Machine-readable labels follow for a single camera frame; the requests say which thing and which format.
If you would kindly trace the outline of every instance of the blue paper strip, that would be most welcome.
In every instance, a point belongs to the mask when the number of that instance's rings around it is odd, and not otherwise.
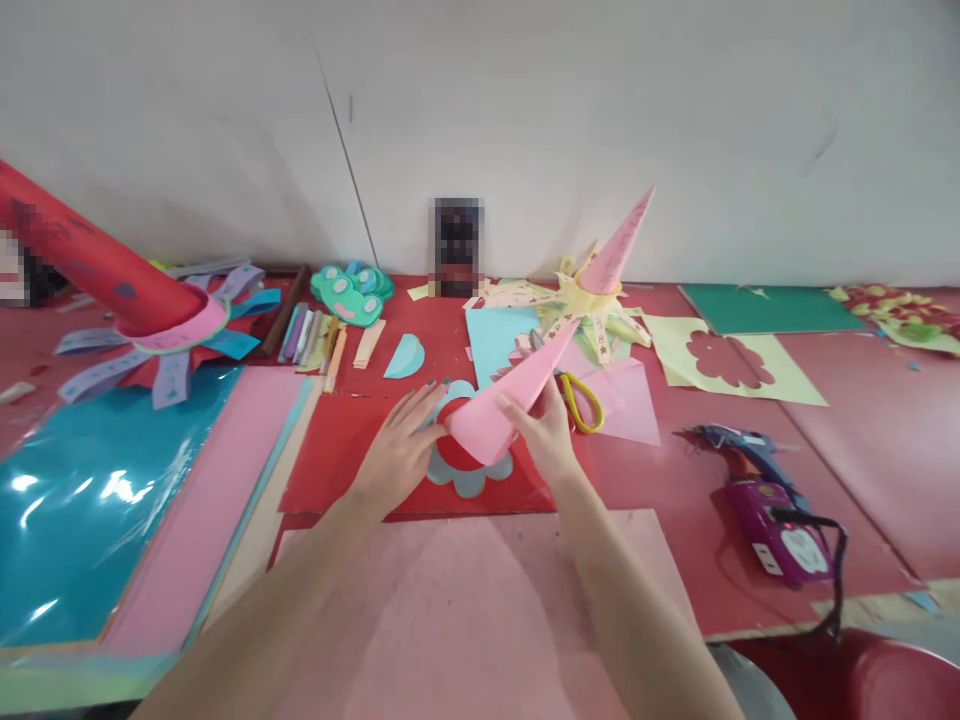
[[[243,360],[260,341],[246,333],[234,330],[221,330],[217,335],[203,343],[204,347],[223,353],[233,360]]]
[[[129,342],[113,328],[88,328],[64,335],[53,353],[54,355],[80,355],[126,345]]]
[[[190,396],[190,352],[160,356],[160,368],[153,381],[153,409],[162,410]]]
[[[263,270],[253,265],[242,265],[227,275],[227,279],[217,288],[213,296],[218,300],[233,300],[263,280],[265,274]]]
[[[238,318],[268,313],[280,304],[280,300],[280,288],[263,290],[256,295],[251,295],[239,305],[234,305],[230,311],[230,317]]]
[[[79,375],[70,378],[59,390],[64,402],[75,403],[91,400],[102,395],[116,385],[131,370],[143,365],[150,356],[139,350],[131,350],[113,360],[107,360],[99,365],[84,370]]]
[[[200,288],[204,292],[207,291],[207,288],[210,286],[210,280],[213,278],[213,275],[191,275],[186,280],[185,283],[194,285],[195,287]]]

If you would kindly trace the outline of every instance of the green paper sheet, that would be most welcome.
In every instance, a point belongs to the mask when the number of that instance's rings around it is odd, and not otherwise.
[[[680,292],[717,335],[870,329],[820,288],[681,285]]]

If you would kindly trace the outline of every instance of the paper flower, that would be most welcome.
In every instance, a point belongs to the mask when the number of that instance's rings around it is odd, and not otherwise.
[[[720,378],[728,385],[737,387],[741,383],[757,390],[761,384],[774,382],[759,353],[745,347],[736,338],[720,337],[697,330],[690,335],[687,350],[697,358],[697,371],[707,377]]]
[[[446,396],[427,418],[426,424],[436,422],[440,412],[449,403],[459,398],[471,398],[476,392],[473,385],[465,380],[457,380],[451,383]],[[442,440],[447,440],[448,443],[456,442],[452,438],[443,438]],[[466,500],[475,498],[483,492],[483,488],[487,484],[487,478],[504,480],[513,474],[513,456],[509,452],[490,467],[454,467],[451,462],[459,464],[459,461],[456,458],[451,458],[451,461],[448,461],[444,457],[441,450],[444,445],[442,441],[434,445],[433,452],[430,455],[430,463],[427,466],[427,479],[434,485],[446,485],[452,481],[457,495]]]

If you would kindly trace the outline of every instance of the yellow scissors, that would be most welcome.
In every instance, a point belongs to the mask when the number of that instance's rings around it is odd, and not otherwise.
[[[540,333],[536,331],[530,333],[530,340],[534,350],[539,350],[543,347],[543,338],[540,337]],[[567,404],[567,412],[570,413],[570,417],[573,419],[577,430],[585,435],[593,435],[599,432],[600,428],[603,427],[603,405],[597,400],[597,396],[594,395],[586,385],[580,382],[573,373],[554,370],[553,374],[560,379],[560,387],[562,389],[563,399]],[[576,395],[574,395],[575,390],[587,400],[591,415],[593,416],[592,425],[587,425],[580,414],[580,406],[577,404]]]

